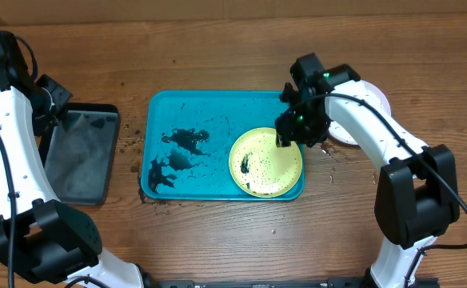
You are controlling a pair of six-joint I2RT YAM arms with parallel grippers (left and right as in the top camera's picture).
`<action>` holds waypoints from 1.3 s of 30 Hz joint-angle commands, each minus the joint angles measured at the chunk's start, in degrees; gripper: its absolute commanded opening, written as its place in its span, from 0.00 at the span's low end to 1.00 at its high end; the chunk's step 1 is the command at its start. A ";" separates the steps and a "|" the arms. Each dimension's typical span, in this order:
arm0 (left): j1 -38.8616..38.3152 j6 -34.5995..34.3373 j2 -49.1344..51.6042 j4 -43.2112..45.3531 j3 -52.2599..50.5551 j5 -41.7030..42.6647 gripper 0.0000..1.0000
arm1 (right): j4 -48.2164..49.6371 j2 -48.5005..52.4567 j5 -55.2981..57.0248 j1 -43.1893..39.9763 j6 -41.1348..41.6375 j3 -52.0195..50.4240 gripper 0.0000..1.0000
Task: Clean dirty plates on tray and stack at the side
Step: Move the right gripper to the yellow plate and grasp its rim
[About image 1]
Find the yellow-green round plate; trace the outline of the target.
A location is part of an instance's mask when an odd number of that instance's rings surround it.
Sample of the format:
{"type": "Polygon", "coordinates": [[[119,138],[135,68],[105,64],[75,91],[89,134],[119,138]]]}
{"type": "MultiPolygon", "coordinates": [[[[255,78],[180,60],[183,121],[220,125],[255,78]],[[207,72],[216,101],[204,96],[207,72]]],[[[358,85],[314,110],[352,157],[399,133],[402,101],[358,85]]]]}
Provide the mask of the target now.
{"type": "Polygon", "coordinates": [[[296,143],[279,147],[276,130],[249,130],[232,145],[229,169],[234,182],[257,198],[276,198],[289,193],[303,172],[303,158],[296,143]]]}

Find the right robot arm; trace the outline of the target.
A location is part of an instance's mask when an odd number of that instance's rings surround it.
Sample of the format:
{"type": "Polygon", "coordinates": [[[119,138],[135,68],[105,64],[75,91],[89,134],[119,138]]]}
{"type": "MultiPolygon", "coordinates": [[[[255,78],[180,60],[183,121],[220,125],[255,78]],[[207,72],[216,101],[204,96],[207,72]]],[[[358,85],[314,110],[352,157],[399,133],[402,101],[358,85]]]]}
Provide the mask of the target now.
{"type": "Polygon", "coordinates": [[[324,142],[338,123],[379,171],[374,214],[384,234],[377,260],[356,287],[437,287],[415,274],[427,247],[460,216],[453,153],[430,147],[400,126],[379,105],[357,72],[343,64],[325,69],[316,54],[296,60],[276,120],[276,144],[308,147],[324,142]]]}

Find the white round plate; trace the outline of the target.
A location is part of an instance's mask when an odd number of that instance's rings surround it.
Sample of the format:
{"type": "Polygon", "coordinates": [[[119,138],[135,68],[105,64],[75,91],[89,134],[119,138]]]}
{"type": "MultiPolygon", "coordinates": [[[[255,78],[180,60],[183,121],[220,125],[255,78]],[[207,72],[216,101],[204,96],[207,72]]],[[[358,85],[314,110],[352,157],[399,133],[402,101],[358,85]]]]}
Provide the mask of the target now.
{"type": "MultiPolygon", "coordinates": [[[[370,105],[379,107],[387,114],[391,114],[391,107],[387,97],[382,91],[370,82],[360,80],[357,82],[348,82],[337,86],[334,94],[346,94],[349,96],[363,98],[370,105]]],[[[336,142],[347,146],[358,146],[354,138],[338,122],[332,121],[329,126],[329,137],[336,142]]]]}

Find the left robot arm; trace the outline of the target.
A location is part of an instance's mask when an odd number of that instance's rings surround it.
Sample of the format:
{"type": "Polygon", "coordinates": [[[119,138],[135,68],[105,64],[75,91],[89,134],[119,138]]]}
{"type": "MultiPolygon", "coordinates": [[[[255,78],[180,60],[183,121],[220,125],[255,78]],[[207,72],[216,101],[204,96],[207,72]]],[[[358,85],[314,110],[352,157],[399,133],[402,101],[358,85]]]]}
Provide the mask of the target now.
{"type": "Polygon", "coordinates": [[[0,262],[21,277],[85,287],[154,287],[139,265],[103,245],[91,217],[61,202],[36,139],[66,116],[72,94],[38,73],[27,43],[0,30],[0,262]]]}

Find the dark green sponge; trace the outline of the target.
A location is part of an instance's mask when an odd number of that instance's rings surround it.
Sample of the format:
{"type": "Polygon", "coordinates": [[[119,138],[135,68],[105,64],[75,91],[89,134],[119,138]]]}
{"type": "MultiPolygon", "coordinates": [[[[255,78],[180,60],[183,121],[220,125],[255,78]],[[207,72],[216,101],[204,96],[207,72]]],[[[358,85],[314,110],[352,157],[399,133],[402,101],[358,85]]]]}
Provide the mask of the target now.
{"type": "Polygon", "coordinates": [[[81,120],[81,113],[70,113],[68,112],[61,120],[62,128],[66,131],[73,129],[78,122],[81,120]]]}

